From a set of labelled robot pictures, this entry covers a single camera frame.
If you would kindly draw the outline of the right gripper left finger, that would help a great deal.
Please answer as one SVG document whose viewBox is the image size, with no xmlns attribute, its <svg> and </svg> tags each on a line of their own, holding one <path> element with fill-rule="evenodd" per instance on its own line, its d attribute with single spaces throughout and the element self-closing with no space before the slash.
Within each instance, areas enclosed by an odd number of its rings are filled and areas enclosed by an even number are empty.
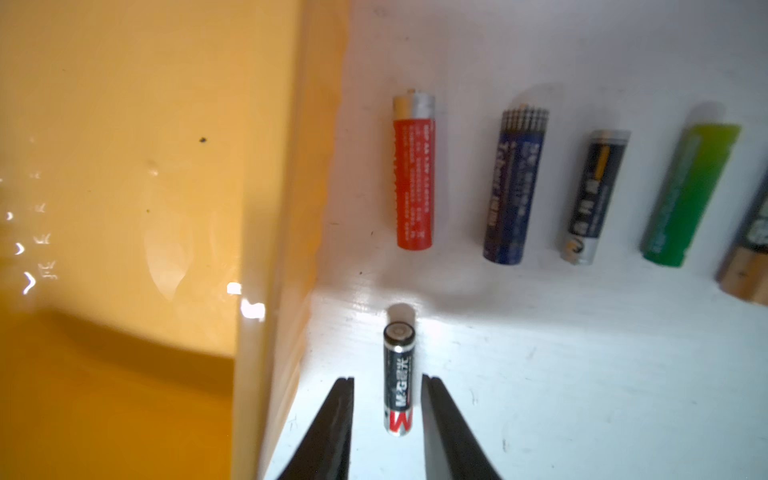
<svg viewBox="0 0 768 480">
<path fill-rule="evenodd" d="M 279 479 L 347 480 L 353 412 L 354 379 L 338 378 Z"/>
</svg>

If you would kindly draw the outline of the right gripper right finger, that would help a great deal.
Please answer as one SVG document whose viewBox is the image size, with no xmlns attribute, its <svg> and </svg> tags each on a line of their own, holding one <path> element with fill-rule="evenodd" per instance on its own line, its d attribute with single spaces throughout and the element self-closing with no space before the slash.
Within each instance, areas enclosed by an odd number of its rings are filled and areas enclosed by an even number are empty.
<svg viewBox="0 0 768 480">
<path fill-rule="evenodd" d="M 422 375 L 421 407 L 427 479 L 501 478 L 439 377 Z"/>
</svg>

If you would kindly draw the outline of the black red tip battery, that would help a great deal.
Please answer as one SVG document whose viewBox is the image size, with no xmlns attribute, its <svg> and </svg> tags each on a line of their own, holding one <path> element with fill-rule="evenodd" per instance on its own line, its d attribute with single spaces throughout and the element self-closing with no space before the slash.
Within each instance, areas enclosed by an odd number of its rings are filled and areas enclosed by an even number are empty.
<svg viewBox="0 0 768 480">
<path fill-rule="evenodd" d="M 412 427 L 415 337 L 406 322 L 392 322 L 383 330 L 384 427 L 394 436 L 407 435 Z"/>
</svg>

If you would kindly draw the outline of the yellow plastic storage box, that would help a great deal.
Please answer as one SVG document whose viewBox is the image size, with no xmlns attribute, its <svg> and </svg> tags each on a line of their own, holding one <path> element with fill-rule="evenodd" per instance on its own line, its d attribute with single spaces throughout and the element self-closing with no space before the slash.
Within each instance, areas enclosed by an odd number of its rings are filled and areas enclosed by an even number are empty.
<svg viewBox="0 0 768 480">
<path fill-rule="evenodd" d="M 346 1 L 1 5 L 1 475 L 261 479 L 298 387 Z"/>
</svg>

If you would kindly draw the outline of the black copper battery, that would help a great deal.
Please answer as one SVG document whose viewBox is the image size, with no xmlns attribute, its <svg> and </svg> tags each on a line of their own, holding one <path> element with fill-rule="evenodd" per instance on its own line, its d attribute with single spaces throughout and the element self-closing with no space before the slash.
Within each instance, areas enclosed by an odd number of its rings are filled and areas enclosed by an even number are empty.
<svg viewBox="0 0 768 480">
<path fill-rule="evenodd" d="M 764 176 L 718 272 L 721 291 L 767 305 L 767 176 Z"/>
</svg>

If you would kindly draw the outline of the red Deli carbon battery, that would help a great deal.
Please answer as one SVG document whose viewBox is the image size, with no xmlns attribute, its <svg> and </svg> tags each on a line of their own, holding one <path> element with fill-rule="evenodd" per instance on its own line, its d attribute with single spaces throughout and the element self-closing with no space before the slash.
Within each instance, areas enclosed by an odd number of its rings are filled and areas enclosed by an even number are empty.
<svg viewBox="0 0 768 480">
<path fill-rule="evenodd" d="M 433 244 L 435 97 L 410 89 L 393 99 L 397 245 L 423 251 Z"/>
</svg>

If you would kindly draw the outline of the green battery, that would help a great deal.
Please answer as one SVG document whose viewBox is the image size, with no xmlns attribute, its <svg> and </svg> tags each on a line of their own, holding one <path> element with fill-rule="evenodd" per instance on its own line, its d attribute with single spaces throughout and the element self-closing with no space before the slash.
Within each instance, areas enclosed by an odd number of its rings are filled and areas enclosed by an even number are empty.
<svg viewBox="0 0 768 480">
<path fill-rule="evenodd" d="M 679 268 L 742 127 L 698 123 L 683 131 L 642 243 L 643 258 Z"/>
</svg>

